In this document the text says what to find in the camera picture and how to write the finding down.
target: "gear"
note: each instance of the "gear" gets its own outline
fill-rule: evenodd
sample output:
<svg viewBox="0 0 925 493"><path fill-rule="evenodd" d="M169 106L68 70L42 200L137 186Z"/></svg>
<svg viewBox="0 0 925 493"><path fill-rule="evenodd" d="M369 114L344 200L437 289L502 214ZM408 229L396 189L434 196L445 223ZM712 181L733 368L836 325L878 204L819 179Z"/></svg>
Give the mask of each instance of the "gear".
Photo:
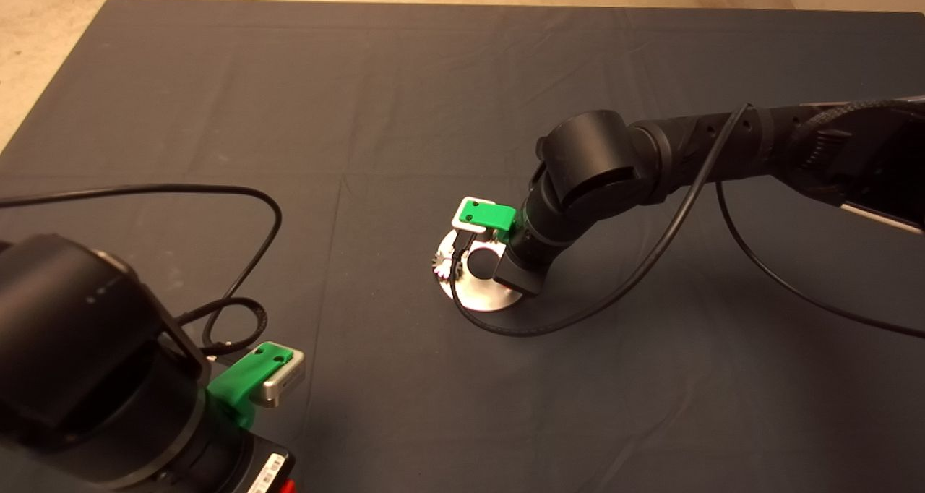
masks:
<svg viewBox="0 0 925 493"><path fill-rule="evenodd" d="M436 279L440 282L449 282L449 267L452 266L452 259L450 256L445 255L441 252L436 253L434 258L430 260L430 267L434 271ZM456 277L455 280L459 280L460 276L463 275L463 265L458 263L456 265Z"/></svg>

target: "green 3d-printed part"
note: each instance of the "green 3d-printed part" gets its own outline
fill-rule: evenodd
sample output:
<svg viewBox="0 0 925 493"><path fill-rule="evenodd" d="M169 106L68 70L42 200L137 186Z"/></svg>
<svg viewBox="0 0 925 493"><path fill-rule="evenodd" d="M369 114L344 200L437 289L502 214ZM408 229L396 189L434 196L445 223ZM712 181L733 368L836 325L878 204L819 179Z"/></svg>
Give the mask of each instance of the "green 3d-printed part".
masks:
<svg viewBox="0 0 925 493"><path fill-rule="evenodd" d="M255 351L212 379L206 390L217 398L235 418L238 426L248 429L254 424L251 392L292 359L292 351L275 343L261 343Z"/></svg>
<svg viewBox="0 0 925 493"><path fill-rule="evenodd" d="M506 233L511 230L511 224L515 221L515 214L517 214L517 210L511 206L467 200L465 206L462 207L459 219L465 223L490 227L499 231L499 233Z"/></svg>

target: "dark gray tablecloth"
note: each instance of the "dark gray tablecloth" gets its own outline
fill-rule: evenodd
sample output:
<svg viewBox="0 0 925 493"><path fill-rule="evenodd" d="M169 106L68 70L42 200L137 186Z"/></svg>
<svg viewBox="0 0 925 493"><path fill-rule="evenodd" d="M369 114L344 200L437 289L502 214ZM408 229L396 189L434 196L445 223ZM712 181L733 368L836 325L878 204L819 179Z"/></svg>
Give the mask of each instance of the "dark gray tablecloth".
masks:
<svg viewBox="0 0 925 493"><path fill-rule="evenodd" d="M518 203L535 138L576 112L898 97L925 93L923 64L920 14L110 0L0 156L0 192L277 197L280 239L242 293L311 382L255 431L295 451L309 492L923 490L925 345L777 288L713 191L637 290L547 338L475 329L429 272L460 198ZM921 239L773 180L728 190L802 288L925 327ZM604 294L678 200L599 224L509 314ZM125 197L3 212L0 237L118 253L181 312L220 294L268 220L235 197ZM251 322L225 319L222 336ZM4 490L86 490L0 457Z"/></svg>

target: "black cable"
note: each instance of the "black cable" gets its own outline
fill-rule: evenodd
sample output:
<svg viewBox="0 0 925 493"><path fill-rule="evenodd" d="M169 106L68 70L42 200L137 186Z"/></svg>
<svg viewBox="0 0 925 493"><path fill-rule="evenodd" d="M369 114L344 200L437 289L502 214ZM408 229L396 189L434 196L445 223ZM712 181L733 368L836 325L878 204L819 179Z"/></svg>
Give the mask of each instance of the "black cable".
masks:
<svg viewBox="0 0 925 493"><path fill-rule="evenodd" d="M250 311L254 313L254 317L257 318L257 327L254 328L254 332L248 335L247 338L241 339L239 341L212 343L207 347L202 347L202 353L206 356L231 354L231 352L236 352L240 351L242 348L247 348L248 345L251 345L251 343L257 341L257 338L260 338L260 335L264 334L264 331L267 330L267 323L269 322L267 318L267 311L265 311L263 305L257 303L257 301L254 301L250 298L244 298L243 296L229 296L229 298L217 299L217 301L206 303L205 305L199 306L197 309L182 313L176 318L176 322L180 326L187 325L189 322L194 322L199 318L204 318L206 315L221 312L222 309L224 309L226 306L231 305L245 306L247 309L250 309Z"/></svg>
<svg viewBox="0 0 925 493"><path fill-rule="evenodd" d="M723 183L721 182L716 183L716 199L720 203L720 212L723 214L723 220L726 221L726 227L729 228L729 232L731 235L733 235L733 240L736 240L739 248L742 249L742 252L749 257L749 260L752 260L757 268L761 269L761 271L764 272L767 276L770 276L770 279L779 283L780 286L797 295L800 299L812 303L812 305L818 306L820 309L823 309L823 311L832 312L832 314L835 314L836 316L841 316L842 318L849 319L853 322L859 322L859 324L862 325L868 325L874 328L896 332L898 334L911 335L913 338L925 339L925 331L911 327L905 327L902 325L888 324L888 322L881 322L866 316L862 316L860 314L846 311L845 309L839 309L838 306L829 305L828 303L818 301L818 299L813 299L810 298L810 296L803 294L801 290L795 288L795 286L784 280L783 277L780 277L777 273L774 273L774 271L770 269L770 267L768 267L765 262L763 262L763 260L761 260L757 254L753 252L749 244L746 243L746 240L743 239L742 235L739 233L739 230L736 228L736 224L733 223L733 217L731 217L731 214L729 213L729 206L726 204L726 194L723 193Z"/></svg>
<svg viewBox="0 0 925 493"><path fill-rule="evenodd" d="M658 259L661 258L661 255L664 254L665 250L668 249L668 246L671 245L671 240L674 240L675 235L677 235L678 230L681 228L681 225L684 223L684 219L687 219L688 213L690 213L691 207L694 206L694 201L697 200L697 197L700 195L700 190L703 189L704 184L707 183L707 177L710 176L710 172L713 170L713 165L716 164L716 160L719 159L723 147L726 146L726 142L729 140L729 135L733 133L733 128L738 124L742 114L751 107L750 104L744 104L739 110L734 111L729 116L729 119L726 120L726 124L723 125L723 129L720 130L720 134L717 135L716 140L713 142L713 146L710 148L710 151L707 153L706 159L703 161L703 165L700 167L700 171L697 172L697 177L694 178L694 182L691 183L690 189L687 190L687 194L684 195L684 200L681 201L681 205L678 206L678 210L674 213L674 218L671 219L671 222L668 223L668 227L665 228L665 232L662 233L661 238L658 239L658 242L655 243L655 246L652 246L648 255L645 256L645 259L634 269L633 273L627 278L627 281L621 283L618 288L611 292L611 294L604 296L603 299L594 303L591 306L583 309L582 311L575 312L558 322L552 322L552 324L542 325L534 328L508 328L498 325L492 325L488 322L480 320L475 316L469 309L465 308L462 302L460 302L459 295L456 292L456 279L449 279L449 289L450 294L452 294L453 303L456 305L456 308L459 309L459 312L469 322L472 322L473 325L477 326L482 330L489 331L492 334L498 335L508 335L513 338L532 338L537 335L551 334L557 330L562 330L568 326L582 322L587 318L591 318L598 312L607 309L608 306L614 305L616 301L622 298L627 293L642 281L645 275L652 270L652 267L656 265ZM466 236L468 240L465 245L465 249L453 249L452 254L452 265L449 267L450 275L455 275L456 267L459 265L460 260L463 258L463 252L469 249L469 246L472 245L472 239L475 236Z"/></svg>
<svg viewBox="0 0 925 493"><path fill-rule="evenodd" d="M273 197L258 189L252 189L252 187L226 186L225 184L129 184L128 186L95 187L94 189L30 194L30 196L26 197L5 197L4 199L0 199L0 210L6 209L7 207L36 206L70 200L102 199L102 197L120 197L125 194L153 193L243 194L245 197L253 197L254 199L263 201L263 203L267 204L267 206L273 210L273 226L271 226L269 232L267 232L267 237L265 237L263 243L261 243L257 249L257 252L254 253L254 256L251 257L250 262L244 267L244 271L241 271L240 275L238 275L238 277L234 279L234 282L231 283L231 286L228 287L228 290L225 290L225 294L222 295L223 299L234 295L241 287L241 284L244 283L244 280L251 275L251 272L254 271L254 267L257 266L257 263L263 258L264 253L270 248L270 244L273 243L273 240L277 237L277 233L280 232L280 227L282 226L283 213L280 209L280 204L278 204ZM209 316L209 319L205 322L205 326L202 328L202 342L206 348L219 345L215 341L212 341L212 329L215 327L215 322L217 322L219 314L221 314L221 308L216 309L212 315Z"/></svg>

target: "metal disc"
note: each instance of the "metal disc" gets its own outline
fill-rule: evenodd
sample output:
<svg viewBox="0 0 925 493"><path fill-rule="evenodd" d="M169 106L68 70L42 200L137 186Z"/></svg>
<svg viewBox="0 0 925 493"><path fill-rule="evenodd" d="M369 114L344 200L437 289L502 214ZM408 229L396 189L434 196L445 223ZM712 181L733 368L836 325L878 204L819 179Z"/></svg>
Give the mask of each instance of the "metal disc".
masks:
<svg viewBox="0 0 925 493"><path fill-rule="evenodd" d="M449 289L449 267L452 265L453 241L455 240L456 230L454 229L443 237L443 241L440 242L439 248L436 249L436 255L432 263L437 283L439 283L443 288L443 292L451 299L452 291ZM503 243L493 239L488 242L475 240L472 246L470 246L469 252L474 252L476 249L491 249L493 252L496 252L498 256L502 256L505 248L506 246ZM462 259L459 264L462 266L462 269L458 270L456 275L456 294L459 295L460 302L462 302L462 305L465 305L466 309L479 312L500 311L500 309L511 306L515 304L518 299L521 299L521 293L506 288L506 286L503 286L501 283L494 280L482 280L473 276L472 273L469 272L469 252L462 254Z"/></svg>

